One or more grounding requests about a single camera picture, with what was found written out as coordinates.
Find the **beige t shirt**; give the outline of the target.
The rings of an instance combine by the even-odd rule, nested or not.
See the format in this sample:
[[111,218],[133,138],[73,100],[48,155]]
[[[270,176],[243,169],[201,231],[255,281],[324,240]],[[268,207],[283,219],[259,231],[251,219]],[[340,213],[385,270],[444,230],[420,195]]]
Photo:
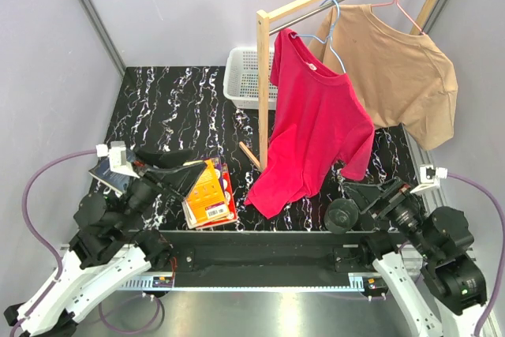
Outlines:
[[[403,125],[424,150],[454,136],[458,83],[451,60],[427,35],[413,36],[384,23],[373,7],[342,5],[333,48],[342,59],[354,91],[376,128]],[[325,40],[336,9],[316,36]],[[343,73],[327,44],[312,40],[312,54]]]

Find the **blue wire hanger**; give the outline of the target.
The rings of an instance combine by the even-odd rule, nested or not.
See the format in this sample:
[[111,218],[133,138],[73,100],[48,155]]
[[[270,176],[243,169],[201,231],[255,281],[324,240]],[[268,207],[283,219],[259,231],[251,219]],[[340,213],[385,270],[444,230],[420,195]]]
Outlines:
[[292,37],[293,38],[296,38],[296,37],[300,37],[300,38],[311,38],[311,39],[315,39],[317,40],[319,43],[322,43],[322,44],[327,44],[331,50],[331,52],[333,53],[333,55],[337,58],[337,60],[339,61],[339,65],[342,69],[342,71],[344,73],[346,73],[346,67],[342,61],[342,59],[340,58],[339,54],[337,53],[337,51],[333,48],[333,35],[334,35],[334,30],[335,30],[335,27],[339,21],[339,18],[340,18],[340,14],[341,14],[341,10],[340,10],[340,5],[339,5],[339,2],[337,0],[324,0],[322,3],[321,3],[322,6],[324,5],[330,5],[330,6],[334,6],[335,9],[336,9],[336,17],[335,17],[335,20],[331,23],[331,26],[329,28],[329,32],[327,34],[327,37],[325,38],[325,40],[322,40],[320,39],[319,37],[317,37],[316,35],[307,35],[307,34],[293,34]]

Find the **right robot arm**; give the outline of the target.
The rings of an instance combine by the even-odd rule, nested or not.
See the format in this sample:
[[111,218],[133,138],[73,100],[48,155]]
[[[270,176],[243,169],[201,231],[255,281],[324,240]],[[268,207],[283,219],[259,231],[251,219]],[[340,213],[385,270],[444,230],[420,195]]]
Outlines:
[[400,178],[379,185],[346,182],[350,206],[374,219],[387,220],[421,255],[421,276],[434,297],[433,315],[409,277],[402,254],[384,230],[360,240],[359,264],[377,271],[396,300],[413,336],[476,336],[487,303],[482,271],[467,253],[474,237],[463,212],[447,206],[423,212],[421,190]]

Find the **red t shirt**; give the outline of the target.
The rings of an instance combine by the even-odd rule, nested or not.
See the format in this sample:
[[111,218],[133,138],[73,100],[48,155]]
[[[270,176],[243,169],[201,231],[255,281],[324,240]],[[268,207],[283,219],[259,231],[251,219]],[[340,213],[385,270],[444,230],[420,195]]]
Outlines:
[[323,65],[289,28],[276,37],[270,82],[278,95],[267,167],[245,201],[268,219],[317,195],[337,162],[343,177],[362,180],[375,134],[350,78]]

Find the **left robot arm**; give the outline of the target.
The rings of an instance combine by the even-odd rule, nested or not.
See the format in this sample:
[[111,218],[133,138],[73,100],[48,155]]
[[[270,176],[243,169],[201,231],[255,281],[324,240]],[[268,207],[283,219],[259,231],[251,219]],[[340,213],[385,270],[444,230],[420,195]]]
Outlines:
[[121,141],[99,144],[93,153],[100,161],[92,176],[117,196],[89,193],[82,198],[74,215],[78,231],[64,254],[35,230],[28,215],[28,194],[23,194],[24,221],[54,256],[57,267],[28,301],[6,308],[12,336],[71,336],[102,300],[129,280],[147,271],[177,267],[171,244],[158,230],[133,228],[157,196],[184,201],[206,163],[191,163],[189,149],[132,151]]

